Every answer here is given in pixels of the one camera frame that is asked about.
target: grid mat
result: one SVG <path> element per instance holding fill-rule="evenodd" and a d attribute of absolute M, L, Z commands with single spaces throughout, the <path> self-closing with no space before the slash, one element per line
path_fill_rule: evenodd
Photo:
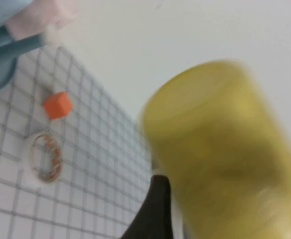
<path fill-rule="evenodd" d="M 41 104 L 67 91 L 73 111 L 49 121 Z M 61 179 L 29 187 L 17 166 L 22 143 L 46 130 L 64 156 Z M 43 47 L 18 59 L 0 91 L 0 239 L 115 239 L 145 199 L 146 141 L 107 92 L 65 48 Z"/>

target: blue object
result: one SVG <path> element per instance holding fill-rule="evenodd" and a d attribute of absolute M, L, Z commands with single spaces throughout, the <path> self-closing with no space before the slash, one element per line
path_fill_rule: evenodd
<path fill-rule="evenodd" d="M 32 0 L 0 0 L 0 26 L 31 2 Z"/>
<path fill-rule="evenodd" d="M 41 46 L 43 46 L 43 42 L 40 34 L 13 41 L 6 28 L 0 27 L 0 89 L 13 79 L 17 67 L 17 57 Z"/>

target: white wall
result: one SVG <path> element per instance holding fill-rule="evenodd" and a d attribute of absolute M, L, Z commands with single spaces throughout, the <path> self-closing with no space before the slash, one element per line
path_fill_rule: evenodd
<path fill-rule="evenodd" d="M 135 119 L 177 73 L 238 58 L 253 70 L 291 135 L 291 0 L 81 0 L 61 31 Z"/>

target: pink object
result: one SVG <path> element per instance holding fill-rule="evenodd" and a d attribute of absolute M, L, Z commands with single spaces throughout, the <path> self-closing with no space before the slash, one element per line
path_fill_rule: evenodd
<path fill-rule="evenodd" d="M 33 0 L 5 26 L 15 40 L 42 33 L 47 26 L 62 28 L 77 16 L 76 0 Z"/>

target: clear tape roll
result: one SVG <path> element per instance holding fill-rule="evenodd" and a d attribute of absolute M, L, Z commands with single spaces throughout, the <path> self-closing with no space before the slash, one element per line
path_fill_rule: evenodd
<path fill-rule="evenodd" d="M 36 165 L 35 146 L 41 141 L 45 149 L 51 154 L 51 171 L 48 175 L 41 174 L 40 167 Z M 34 187 L 43 187 L 55 183 L 62 172 L 61 148 L 53 136 L 47 132 L 39 132 L 29 136 L 21 150 L 20 166 L 24 169 L 24 176 L 27 184 Z"/>

